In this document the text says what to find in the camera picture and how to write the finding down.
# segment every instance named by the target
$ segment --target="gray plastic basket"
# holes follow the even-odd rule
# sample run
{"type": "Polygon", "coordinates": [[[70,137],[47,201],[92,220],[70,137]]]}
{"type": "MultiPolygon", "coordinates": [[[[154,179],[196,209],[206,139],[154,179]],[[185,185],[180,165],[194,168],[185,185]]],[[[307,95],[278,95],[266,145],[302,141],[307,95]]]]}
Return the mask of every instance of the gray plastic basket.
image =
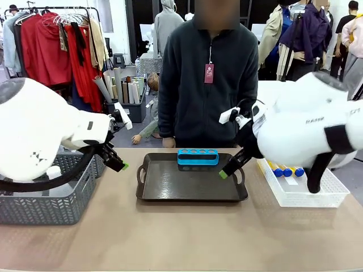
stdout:
{"type": "MultiPolygon", "coordinates": [[[[54,165],[62,173],[72,169],[79,161],[79,154],[65,152],[58,154],[54,165]]],[[[76,180],[69,182],[72,193],[65,197],[13,196],[0,192],[0,224],[15,225],[73,225],[79,222],[96,187],[95,158],[90,161],[76,180]]]]}
{"type": "MultiPolygon", "coordinates": [[[[83,156],[82,153],[76,151],[76,152],[71,152],[71,151],[68,151],[68,150],[65,150],[64,152],[62,152],[62,154],[73,154],[74,155],[74,160],[75,162],[77,163],[83,156]]],[[[94,171],[95,171],[95,177],[96,179],[98,179],[99,177],[102,176],[105,168],[106,168],[106,165],[104,165],[103,163],[103,160],[102,158],[99,156],[99,155],[95,155],[93,160],[93,165],[94,165],[94,171]]],[[[68,171],[69,169],[71,169],[73,166],[68,166],[67,164],[58,164],[58,161],[57,161],[57,158],[54,160],[54,164],[59,166],[63,171],[68,171]]]]}

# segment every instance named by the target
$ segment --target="person's hand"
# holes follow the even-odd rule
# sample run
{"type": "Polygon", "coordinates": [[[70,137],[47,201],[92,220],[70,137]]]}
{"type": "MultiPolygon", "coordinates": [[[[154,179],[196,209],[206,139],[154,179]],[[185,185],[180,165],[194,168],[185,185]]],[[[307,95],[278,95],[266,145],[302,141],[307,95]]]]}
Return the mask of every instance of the person's hand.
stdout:
{"type": "Polygon", "coordinates": [[[325,67],[326,63],[327,63],[327,52],[323,51],[323,63],[322,63],[321,69],[323,69],[325,67]]]}
{"type": "Polygon", "coordinates": [[[337,58],[340,58],[341,57],[340,48],[337,48],[335,50],[335,57],[337,57],[337,58]]]}
{"type": "Polygon", "coordinates": [[[174,138],[163,138],[163,147],[165,148],[174,148],[176,147],[174,138]]]}
{"type": "Polygon", "coordinates": [[[141,135],[140,134],[137,134],[135,135],[134,137],[132,137],[132,143],[133,145],[138,145],[141,141],[141,135]]]}
{"type": "Polygon", "coordinates": [[[299,61],[305,61],[305,52],[294,52],[294,59],[299,61]]]}

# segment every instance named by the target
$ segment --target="dark tray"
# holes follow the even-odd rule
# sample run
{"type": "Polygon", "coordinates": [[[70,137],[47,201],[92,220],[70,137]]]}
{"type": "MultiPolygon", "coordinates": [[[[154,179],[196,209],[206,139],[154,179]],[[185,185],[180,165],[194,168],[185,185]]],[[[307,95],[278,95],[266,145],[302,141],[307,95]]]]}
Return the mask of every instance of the dark tray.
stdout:
{"type": "Polygon", "coordinates": [[[150,153],[137,170],[136,197],[145,201],[239,202],[248,198],[242,181],[235,174],[222,179],[220,170],[231,158],[219,154],[214,167],[181,167],[176,153],[150,153]]]}

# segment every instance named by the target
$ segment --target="blue bottle cap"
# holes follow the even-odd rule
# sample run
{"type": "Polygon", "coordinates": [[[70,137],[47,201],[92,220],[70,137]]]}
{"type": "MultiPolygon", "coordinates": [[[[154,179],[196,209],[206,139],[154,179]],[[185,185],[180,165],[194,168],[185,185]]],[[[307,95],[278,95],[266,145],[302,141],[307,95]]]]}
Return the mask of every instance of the blue bottle cap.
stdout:
{"type": "Polygon", "coordinates": [[[293,171],[290,168],[286,168],[284,170],[284,176],[285,177],[291,177],[293,175],[293,171]]]}
{"type": "Polygon", "coordinates": [[[282,171],[281,169],[278,168],[278,169],[275,169],[273,171],[273,173],[275,174],[276,177],[282,177],[284,174],[284,171],[282,171]]]}
{"type": "Polygon", "coordinates": [[[305,174],[305,171],[302,168],[298,168],[295,171],[295,176],[297,176],[297,177],[302,177],[304,174],[305,174]]]}

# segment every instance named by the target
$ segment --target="red dress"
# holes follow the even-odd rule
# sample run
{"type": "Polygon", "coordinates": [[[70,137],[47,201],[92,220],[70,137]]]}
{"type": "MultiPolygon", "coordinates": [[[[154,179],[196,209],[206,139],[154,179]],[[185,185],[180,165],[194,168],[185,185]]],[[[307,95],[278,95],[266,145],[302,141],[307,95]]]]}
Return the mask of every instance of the red dress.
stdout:
{"type": "Polygon", "coordinates": [[[41,15],[36,14],[23,22],[21,27],[22,34],[22,48],[24,67],[27,71],[28,77],[38,80],[38,64],[37,64],[37,49],[36,49],[36,36],[35,24],[41,20],[41,15]]]}
{"type": "Polygon", "coordinates": [[[72,81],[70,57],[68,52],[61,50],[59,26],[48,25],[54,24],[55,16],[56,13],[46,13],[35,24],[38,79],[47,86],[72,81]]]}
{"type": "Polygon", "coordinates": [[[51,18],[57,15],[52,12],[43,16],[36,14],[23,22],[21,27],[27,74],[46,86],[72,81],[69,54],[62,51],[60,46],[59,26],[47,26],[54,24],[51,18]]]}
{"type": "Polygon", "coordinates": [[[79,27],[82,37],[85,41],[85,48],[77,44],[75,30],[72,26],[66,25],[65,30],[68,35],[68,46],[70,62],[72,65],[73,77],[79,93],[79,96],[85,103],[89,103],[94,112],[102,111],[100,91],[97,85],[92,81],[100,71],[92,67],[90,43],[88,38],[88,27],[79,27]],[[79,60],[77,49],[83,56],[83,64],[79,60]]]}

